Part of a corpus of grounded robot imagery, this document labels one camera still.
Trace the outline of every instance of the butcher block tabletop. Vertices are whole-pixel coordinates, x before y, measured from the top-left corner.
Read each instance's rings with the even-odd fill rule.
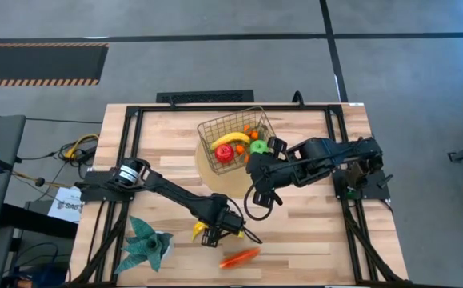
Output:
[[[244,107],[261,105],[243,103]],[[161,106],[144,104],[140,106]],[[371,136],[362,104],[342,104],[349,140]],[[126,105],[112,104],[106,108],[102,131],[94,158],[95,170],[108,170],[115,165],[121,140]],[[213,192],[199,174],[196,150],[200,144],[199,123],[233,112],[145,112],[139,142],[138,157],[147,160],[151,168],[164,178],[198,195]],[[266,111],[277,137],[288,142],[288,147],[307,138],[328,138],[324,113],[321,111]],[[333,121],[339,135],[337,121]],[[133,139],[134,120],[130,125],[127,154]],[[119,274],[118,286],[245,286],[245,285],[325,285],[354,284],[349,247],[341,203],[334,196],[331,178],[325,178],[303,188],[288,186],[278,189],[284,205],[274,206],[265,221],[248,219],[246,226],[263,244],[230,235],[217,248],[201,246],[200,237],[191,242],[192,228],[197,219],[178,204],[151,192],[137,193],[130,203],[129,215],[148,222],[155,230],[174,235],[172,254],[162,261],[160,271],[154,272],[148,262]],[[243,209],[243,198],[233,198]],[[363,201],[371,242],[393,272],[407,278],[405,264],[391,212],[378,200]],[[70,260],[73,278],[87,261],[99,202],[86,203],[78,225],[78,233]],[[120,206],[116,206],[114,221]],[[251,213],[262,215],[261,207],[251,207]],[[93,253],[102,240],[106,204],[103,207]],[[126,223],[126,237],[133,236],[130,221]],[[250,263],[237,269],[221,270],[219,262],[235,252],[261,247],[261,253]],[[362,276],[368,278],[364,250],[357,242]],[[114,246],[105,261],[103,279],[112,271]],[[122,259],[127,256],[123,251]]]

